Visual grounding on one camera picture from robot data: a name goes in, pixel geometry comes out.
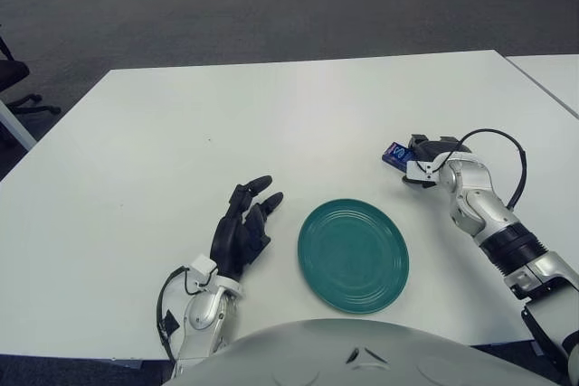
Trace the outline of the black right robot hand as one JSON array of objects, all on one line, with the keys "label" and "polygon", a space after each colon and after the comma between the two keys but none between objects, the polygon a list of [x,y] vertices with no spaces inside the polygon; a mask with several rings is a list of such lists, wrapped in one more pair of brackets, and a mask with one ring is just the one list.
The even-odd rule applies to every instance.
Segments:
[{"label": "black right robot hand", "polygon": [[[430,140],[426,135],[412,134],[408,143],[408,149],[412,152],[409,161],[433,162],[439,154],[452,151],[458,142],[459,139],[456,137],[440,137],[440,140]],[[458,151],[471,153],[465,145],[461,145]],[[431,181],[411,180],[406,175],[403,176],[402,181],[405,184],[419,184],[423,188],[431,188],[436,185]]]}]

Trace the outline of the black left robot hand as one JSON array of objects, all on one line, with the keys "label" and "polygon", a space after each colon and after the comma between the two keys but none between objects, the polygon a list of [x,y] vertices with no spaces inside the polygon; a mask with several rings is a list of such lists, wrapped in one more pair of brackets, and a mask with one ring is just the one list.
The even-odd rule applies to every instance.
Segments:
[{"label": "black left robot hand", "polygon": [[210,249],[210,259],[216,264],[219,276],[240,282],[245,268],[271,242],[265,224],[284,195],[277,192],[263,202],[252,202],[271,183],[272,177],[264,175],[235,186],[229,207],[217,224]]}]

